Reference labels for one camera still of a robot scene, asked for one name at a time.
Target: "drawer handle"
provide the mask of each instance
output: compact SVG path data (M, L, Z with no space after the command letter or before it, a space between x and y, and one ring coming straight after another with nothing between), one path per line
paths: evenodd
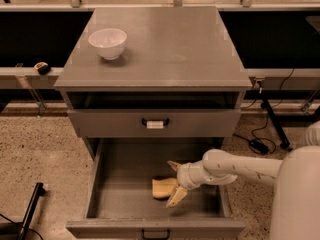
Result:
M147 120L142 118L142 124L147 127L147 129L163 129L169 124L169 118L164 120Z
M141 237L143 240L168 240L170 238L170 230L167 229L167 235L166 237L163 237L163 238L150 238L150 237L145 237L144 236L144 229L142 229L141 231Z

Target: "cabinet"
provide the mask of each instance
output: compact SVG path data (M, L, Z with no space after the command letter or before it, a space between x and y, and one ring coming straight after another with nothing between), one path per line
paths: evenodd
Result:
M100 58L91 33L128 35L116 60ZM223 187L204 186L179 207L152 198L167 160L201 159L232 136L250 81L215 7L97 8L57 88L94 160L77 238L235 237Z

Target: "black handle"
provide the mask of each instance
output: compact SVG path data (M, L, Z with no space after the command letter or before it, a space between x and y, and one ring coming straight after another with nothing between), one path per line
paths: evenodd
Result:
M163 237L163 238L148 238L148 237L145 237L144 236L144 229L142 229L141 231L141 237L143 240L168 240L170 238L170 230L167 229L167 235L166 237Z
M149 122L149 121L157 121L157 122L162 121L163 122L163 126L168 126L170 120L169 120L169 118L166 118L166 119L153 119L153 120L147 120L145 118L142 118L142 120L141 120L141 122L142 122L142 124L144 126L147 126L147 122Z

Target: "closed drawer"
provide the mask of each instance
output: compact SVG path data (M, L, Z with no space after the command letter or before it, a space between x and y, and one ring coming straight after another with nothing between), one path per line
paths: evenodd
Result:
M201 186L174 208L152 197L152 178L176 177L168 160L197 161L207 140L100 140L85 217L67 223L77 238L236 237L244 223L230 218L224 188Z
M229 137L238 109L71 110L79 137Z

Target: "white bowl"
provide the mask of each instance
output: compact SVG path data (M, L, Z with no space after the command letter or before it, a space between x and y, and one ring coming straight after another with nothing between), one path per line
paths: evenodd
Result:
M118 58L124 50L127 34L115 28L98 30L89 36L89 43L106 60Z

